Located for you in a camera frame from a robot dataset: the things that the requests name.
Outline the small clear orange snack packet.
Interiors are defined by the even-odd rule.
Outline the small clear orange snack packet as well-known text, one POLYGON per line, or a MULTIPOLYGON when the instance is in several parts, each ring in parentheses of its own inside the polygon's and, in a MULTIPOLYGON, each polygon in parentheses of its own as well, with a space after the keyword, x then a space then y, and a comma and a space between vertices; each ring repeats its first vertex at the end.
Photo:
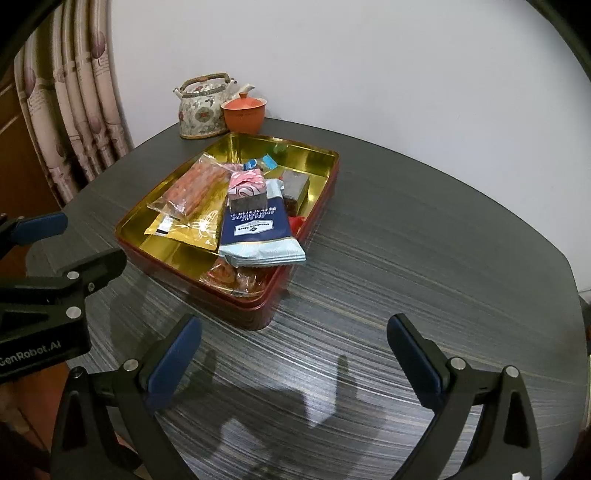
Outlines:
POLYGON ((266 289, 269 276, 267 268, 233 267, 219 257, 200 275, 199 282, 235 298, 256 298, 266 289))

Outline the clear packet orange biscuits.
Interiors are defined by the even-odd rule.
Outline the clear packet orange biscuits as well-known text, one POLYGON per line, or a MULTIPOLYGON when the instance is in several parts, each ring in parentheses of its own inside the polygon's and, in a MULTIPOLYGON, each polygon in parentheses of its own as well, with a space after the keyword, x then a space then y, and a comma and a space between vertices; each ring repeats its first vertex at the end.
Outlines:
POLYGON ((224 187, 231 172, 211 155, 202 154, 148 208, 176 220, 187 221, 201 210, 216 188, 224 187))

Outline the large pink patterned cake packet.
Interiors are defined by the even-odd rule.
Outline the large pink patterned cake packet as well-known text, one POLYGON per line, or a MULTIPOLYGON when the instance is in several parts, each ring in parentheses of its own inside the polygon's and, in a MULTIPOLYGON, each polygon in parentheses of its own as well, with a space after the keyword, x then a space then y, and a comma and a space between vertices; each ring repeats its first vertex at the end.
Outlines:
POLYGON ((259 168, 231 174, 228 184, 228 207, 231 213, 267 208, 266 179, 259 168))

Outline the blue white candy packet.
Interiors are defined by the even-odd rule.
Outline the blue white candy packet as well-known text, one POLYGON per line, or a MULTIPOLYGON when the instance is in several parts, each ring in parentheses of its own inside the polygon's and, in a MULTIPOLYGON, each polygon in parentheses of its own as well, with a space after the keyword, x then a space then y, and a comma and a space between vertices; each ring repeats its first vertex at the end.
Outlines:
POLYGON ((250 171, 259 169, 263 175, 266 175, 266 173, 269 173, 270 171, 276 170, 276 168, 277 163, 269 154, 266 154, 263 157, 249 159, 242 164, 243 170, 250 171))

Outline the clear packet dark sesame bar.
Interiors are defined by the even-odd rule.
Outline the clear packet dark sesame bar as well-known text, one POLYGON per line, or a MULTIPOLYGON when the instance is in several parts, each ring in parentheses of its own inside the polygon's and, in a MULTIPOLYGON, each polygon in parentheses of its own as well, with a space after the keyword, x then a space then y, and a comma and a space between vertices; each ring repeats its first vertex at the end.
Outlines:
POLYGON ((283 202, 287 215, 296 217, 304 200, 308 198, 310 177, 307 174, 287 169, 281 174, 280 180, 283 181, 283 202))

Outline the orange lidded tea cup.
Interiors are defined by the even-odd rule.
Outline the orange lidded tea cup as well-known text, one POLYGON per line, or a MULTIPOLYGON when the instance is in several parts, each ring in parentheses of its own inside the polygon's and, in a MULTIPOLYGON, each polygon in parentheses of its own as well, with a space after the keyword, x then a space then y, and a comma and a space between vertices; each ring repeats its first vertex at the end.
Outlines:
POLYGON ((242 92, 236 99, 222 104, 221 110, 229 131, 256 135, 266 118, 266 100, 242 92))

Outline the small pink patterned candy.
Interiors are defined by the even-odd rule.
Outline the small pink patterned candy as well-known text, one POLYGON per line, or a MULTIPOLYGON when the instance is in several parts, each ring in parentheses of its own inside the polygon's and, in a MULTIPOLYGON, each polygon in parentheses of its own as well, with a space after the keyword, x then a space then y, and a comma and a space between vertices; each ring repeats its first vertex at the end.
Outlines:
POLYGON ((242 172, 245 169, 242 163, 224 163, 222 167, 231 173, 242 172))

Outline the red snack packet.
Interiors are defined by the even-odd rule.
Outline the red snack packet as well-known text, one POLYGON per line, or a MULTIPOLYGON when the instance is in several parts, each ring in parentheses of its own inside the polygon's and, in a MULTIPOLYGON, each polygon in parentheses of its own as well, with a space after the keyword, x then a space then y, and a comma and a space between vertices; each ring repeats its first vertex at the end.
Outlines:
POLYGON ((290 223, 291 234, 294 238, 300 239, 304 232, 305 217, 304 216, 288 216, 288 223, 290 223))

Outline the floral ceramic teapot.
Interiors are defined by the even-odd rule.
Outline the floral ceramic teapot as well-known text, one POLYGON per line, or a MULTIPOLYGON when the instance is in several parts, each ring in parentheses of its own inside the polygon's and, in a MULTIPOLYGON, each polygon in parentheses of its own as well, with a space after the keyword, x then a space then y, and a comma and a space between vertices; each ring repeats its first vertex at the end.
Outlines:
POLYGON ((235 100, 240 93, 254 89, 252 84, 238 85, 228 73, 201 75, 186 80, 172 90, 180 104, 179 135, 183 139, 211 138, 228 131, 221 105, 235 100))

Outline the beige patterned curtain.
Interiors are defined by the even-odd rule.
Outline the beige patterned curtain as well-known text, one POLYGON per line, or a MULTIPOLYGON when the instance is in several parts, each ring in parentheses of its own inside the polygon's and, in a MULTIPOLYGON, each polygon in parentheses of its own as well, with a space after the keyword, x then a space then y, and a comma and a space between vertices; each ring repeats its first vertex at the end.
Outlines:
POLYGON ((60 204, 131 150, 110 64, 110 4, 60 2, 12 62, 33 149, 60 204))

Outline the navy white cracker packet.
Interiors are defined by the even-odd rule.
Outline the navy white cracker packet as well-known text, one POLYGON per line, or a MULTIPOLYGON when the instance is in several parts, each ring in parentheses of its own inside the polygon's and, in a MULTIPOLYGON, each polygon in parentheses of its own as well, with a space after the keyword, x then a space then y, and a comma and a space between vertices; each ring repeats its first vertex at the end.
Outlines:
POLYGON ((291 234, 283 202, 283 181, 266 181, 267 208, 231 213, 225 208, 218 255, 233 267, 274 267, 303 263, 301 243, 291 234))

